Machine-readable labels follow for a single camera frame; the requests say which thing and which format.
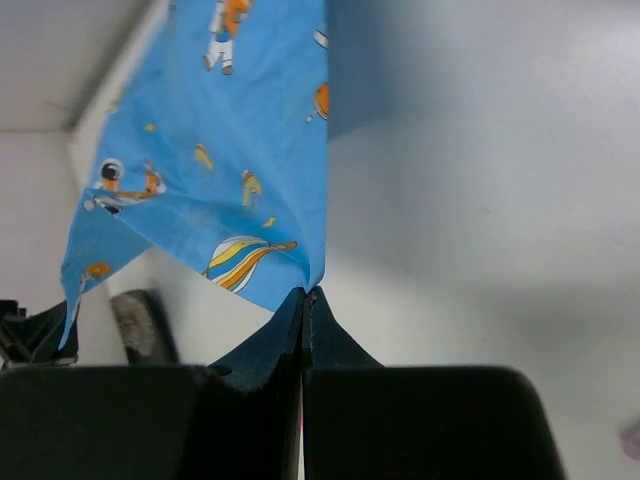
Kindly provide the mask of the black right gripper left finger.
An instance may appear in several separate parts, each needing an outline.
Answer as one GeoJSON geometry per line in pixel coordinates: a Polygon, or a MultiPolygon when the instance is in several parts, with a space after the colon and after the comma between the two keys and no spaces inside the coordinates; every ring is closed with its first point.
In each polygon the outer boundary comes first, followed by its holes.
{"type": "Polygon", "coordinates": [[[189,428],[191,479],[296,479],[305,291],[206,368],[189,428]]]}

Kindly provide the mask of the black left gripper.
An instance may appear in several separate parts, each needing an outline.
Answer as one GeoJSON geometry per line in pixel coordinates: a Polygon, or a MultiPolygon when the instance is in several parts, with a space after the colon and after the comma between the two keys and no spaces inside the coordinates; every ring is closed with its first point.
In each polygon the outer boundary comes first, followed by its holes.
{"type": "Polygon", "coordinates": [[[67,305],[61,302],[48,310],[29,316],[16,300],[1,301],[2,369],[32,366],[67,366],[78,360],[77,327],[73,326],[66,343],[64,333],[67,305]]]}

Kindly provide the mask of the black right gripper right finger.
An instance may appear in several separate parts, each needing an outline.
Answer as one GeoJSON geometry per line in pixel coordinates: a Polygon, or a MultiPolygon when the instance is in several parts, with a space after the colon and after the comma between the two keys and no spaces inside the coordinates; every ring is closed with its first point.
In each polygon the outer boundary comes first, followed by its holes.
{"type": "Polygon", "coordinates": [[[500,366],[386,367],[336,321],[320,288],[302,320],[310,479],[562,479],[542,402],[500,366]]]}

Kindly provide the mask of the black floral square plate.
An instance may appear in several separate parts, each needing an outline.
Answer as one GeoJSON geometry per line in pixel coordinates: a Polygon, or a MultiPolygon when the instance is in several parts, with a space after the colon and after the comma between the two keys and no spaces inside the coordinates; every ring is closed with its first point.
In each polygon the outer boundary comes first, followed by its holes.
{"type": "Polygon", "coordinates": [[[158,295],[144,289],[129,290],[111,297],[110,306],[130,365],[180,362],[158,295]]]}

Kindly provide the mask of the blue cartoon print cloth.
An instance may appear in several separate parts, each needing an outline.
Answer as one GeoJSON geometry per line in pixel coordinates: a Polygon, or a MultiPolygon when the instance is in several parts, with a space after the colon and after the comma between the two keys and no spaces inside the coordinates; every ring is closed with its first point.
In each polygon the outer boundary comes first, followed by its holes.
{"type": "Polygon", "coordinates": [[[82,296],[151,247],[276,310],[325,268],[321,1],[174,1],[107,109],[61,266],[82,296]]]}

